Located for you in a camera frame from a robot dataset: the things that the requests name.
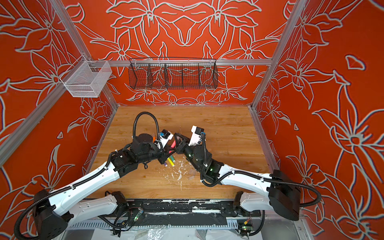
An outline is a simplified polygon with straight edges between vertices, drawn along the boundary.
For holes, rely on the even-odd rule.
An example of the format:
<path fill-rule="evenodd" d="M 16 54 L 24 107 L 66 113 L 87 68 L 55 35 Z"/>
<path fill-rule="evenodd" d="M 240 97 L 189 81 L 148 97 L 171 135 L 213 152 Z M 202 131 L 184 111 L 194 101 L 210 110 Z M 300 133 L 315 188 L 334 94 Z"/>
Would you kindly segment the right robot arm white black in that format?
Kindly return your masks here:
<path fill-rule="evenodd" d="M 189 139 L 176 133 L 175 141 L 176 152 L 184 154 L 200 173 L 203 185 L 245 189 L 245 192 L 237 193 L 234 204 L 246 212 L 274 211 L 285 219 L 297 221 L 301 208 L 316 205 L 322 199 L 316 188 L 293 182 L 279 170 L 271 174 L 253 173 L 214 160 L 207 150 L 205 134 L 193 134 Z"/>

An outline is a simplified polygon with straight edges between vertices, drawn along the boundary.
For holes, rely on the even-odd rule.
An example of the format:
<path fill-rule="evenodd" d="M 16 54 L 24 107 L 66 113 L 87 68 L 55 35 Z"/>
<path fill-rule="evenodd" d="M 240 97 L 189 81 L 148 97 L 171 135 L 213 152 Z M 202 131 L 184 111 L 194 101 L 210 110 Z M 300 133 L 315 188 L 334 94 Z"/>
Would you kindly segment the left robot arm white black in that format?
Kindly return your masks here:
<path fill-rule="evenodd" d="M 68 226 L 101 215 L 110 215 L 126 203 L 120 193 L 97 200 L 83 199 L 103 186 L 136 170 L 139 164 L 147 165 L 153 160 L 163 164 L 171 147 L 167 144 L 173 134 L 163 131 L 157 139 L 149 134 L 140 134 L 131 144 L 109 154 L 108 160 L 96 170 L 58 190 L 42 190 L 34 196 L 34 202 L 16 220 L 14 235 L 18 240 L 27 239 L 21 233 L 23 218 L 32 213 L 38 232 L 37 240 L 51 240 L 63 233 Z"/>

